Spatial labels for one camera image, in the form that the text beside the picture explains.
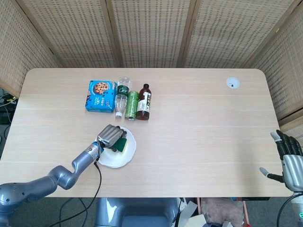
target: white bottle cap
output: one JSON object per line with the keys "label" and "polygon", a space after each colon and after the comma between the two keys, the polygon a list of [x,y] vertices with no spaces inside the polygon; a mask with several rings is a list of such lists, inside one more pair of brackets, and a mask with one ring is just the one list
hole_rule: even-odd
{"label": "white bottle cap", "polygon": [[122,113],[121,112],[117,112],[116,113],[116,117],[122,117]]}

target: paper plate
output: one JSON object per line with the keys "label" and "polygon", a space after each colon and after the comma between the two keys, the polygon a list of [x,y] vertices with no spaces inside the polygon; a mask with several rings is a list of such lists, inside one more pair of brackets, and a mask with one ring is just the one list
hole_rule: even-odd
{"label": "paper plate", "polygon": [[101,165],[110,168],[119,168],[125,166],[133,159],[137,146],[134,136],[128,129],[124,127],[120,127],[120,128],[127,132],[126,134],[127,142],[124,151],[113,152],[111,149],[105,148],[99,159],[99,163]]}

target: cookie box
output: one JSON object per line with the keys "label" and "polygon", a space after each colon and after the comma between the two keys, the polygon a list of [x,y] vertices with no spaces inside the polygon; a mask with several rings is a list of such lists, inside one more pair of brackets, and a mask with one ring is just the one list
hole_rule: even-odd
{"label": "cookie box", "polygon": [[112,113],[115,110],[116,93],[116,82],[91,80],[85,103],[87,111]]}

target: wicker panel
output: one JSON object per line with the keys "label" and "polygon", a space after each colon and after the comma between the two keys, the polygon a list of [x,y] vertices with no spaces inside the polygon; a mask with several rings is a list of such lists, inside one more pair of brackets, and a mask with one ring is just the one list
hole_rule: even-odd
{"label": "wicker panel", "polygon": [[203,0],[185,67],[241,68],[292,0]]}
{"label": "wicker panel", "polygon": [[24,0],[67,67],[115,67],[100,0]]}
{"label": "wicker panel", "polygon": [[59,67],[10,0],[0,1],[0,80],[19,95],[33,68]]}
{"label": "wicker panel", "polygon": [[126,67],[176,67],[190,0],[113,0]]}
{"label": "wicker panel", "polygon": [[281,31],[252,68],[262,70],[278,119],[301,108],[303,101],[303,10]]}
{"label": "wicker panel", "polygon": [[303,117],[282,125],[280,129],[283,133],[296,138],[303,148]]}

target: bottle label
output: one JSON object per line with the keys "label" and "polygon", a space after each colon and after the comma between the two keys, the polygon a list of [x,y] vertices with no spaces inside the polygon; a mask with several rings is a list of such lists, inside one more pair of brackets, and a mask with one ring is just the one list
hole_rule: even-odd
{"label": "bottle label", "polygon": [[119,85],[118,86],[117,95],[125,95],[125,96],[127,96],[128,90],[129,90],[129,88],[127,86],[125,86],[125,85]]}
{"label": "bottle label", "polygon": [[150,112],[151,108],[151,94],[149,92],[144,92],[144,99],[138,102],[137,111]]}

